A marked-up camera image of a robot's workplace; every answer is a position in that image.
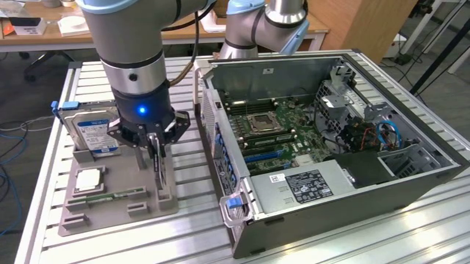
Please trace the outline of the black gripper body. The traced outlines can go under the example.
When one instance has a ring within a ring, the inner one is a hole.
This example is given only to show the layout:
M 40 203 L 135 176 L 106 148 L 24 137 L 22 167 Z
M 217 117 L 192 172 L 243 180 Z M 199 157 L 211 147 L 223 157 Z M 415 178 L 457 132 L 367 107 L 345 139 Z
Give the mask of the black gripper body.
M 156 89 L 140 95 L 131 95 L 112 89 L 115 103 L 120 115 L 120 123 L 144 124 L 147 133 L 156 133 L 175 119 L 175 111 L 170 102 L 170 81 L 166 80 Z

